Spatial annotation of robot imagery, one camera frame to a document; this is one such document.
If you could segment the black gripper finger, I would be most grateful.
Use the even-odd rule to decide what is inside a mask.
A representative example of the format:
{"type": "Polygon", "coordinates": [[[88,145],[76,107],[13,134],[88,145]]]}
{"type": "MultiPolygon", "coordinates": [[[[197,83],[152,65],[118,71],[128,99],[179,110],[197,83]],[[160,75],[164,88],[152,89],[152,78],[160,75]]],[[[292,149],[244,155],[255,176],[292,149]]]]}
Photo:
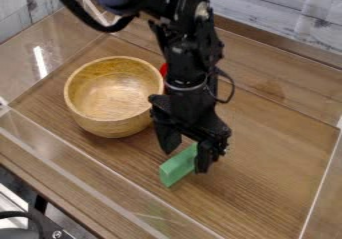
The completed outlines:
{"type": "Polygon", "coordinates": [[[153,121],[159,146],[165,154],[169,154],[181,143],[181,135],[173,124],[165,121],[153,121]]]}
{"type": "Polygon", "coordinates": [[[195,172],[205,173],[213,162],[217,161],[223,150],[219,146],[209,140],[201,141],[196,146],[196,156],[195,156],[195,172]]]}

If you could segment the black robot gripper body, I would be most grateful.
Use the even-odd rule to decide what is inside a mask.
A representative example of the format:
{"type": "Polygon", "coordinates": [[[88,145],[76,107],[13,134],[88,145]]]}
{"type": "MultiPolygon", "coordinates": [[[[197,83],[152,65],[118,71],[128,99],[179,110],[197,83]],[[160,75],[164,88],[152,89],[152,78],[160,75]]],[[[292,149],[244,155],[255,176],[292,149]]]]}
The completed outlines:
{"type": "Polygon", "coordinates": [[[165,121],[175,125],[181,136],[200,143],[213,142],[224,154],[231,129],[216,114],[216,103],[227,103],[217,98],[217,80],[201,79],[193,85],[181,85],[164,81],[164,94],[152,94],[152,121],[165,121]]]}

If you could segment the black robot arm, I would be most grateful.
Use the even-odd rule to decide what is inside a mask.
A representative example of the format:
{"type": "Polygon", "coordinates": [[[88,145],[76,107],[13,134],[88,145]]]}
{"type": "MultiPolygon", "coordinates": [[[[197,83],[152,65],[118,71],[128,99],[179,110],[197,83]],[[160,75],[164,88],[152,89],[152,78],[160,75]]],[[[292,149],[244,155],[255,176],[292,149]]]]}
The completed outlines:
{"type": "Polygon", "coordinates": [[[231,129],[215,112],[217,81],[227,73],[217,68],[224,44],[213,22],[209,0],[96,0],[120,16],[141,12],[156,36],[167,65],[164,92],[148,97],[160,148],[172,152],[188,137],[197,142],[195,171],[204,173],[225,154],[231,129]]]}

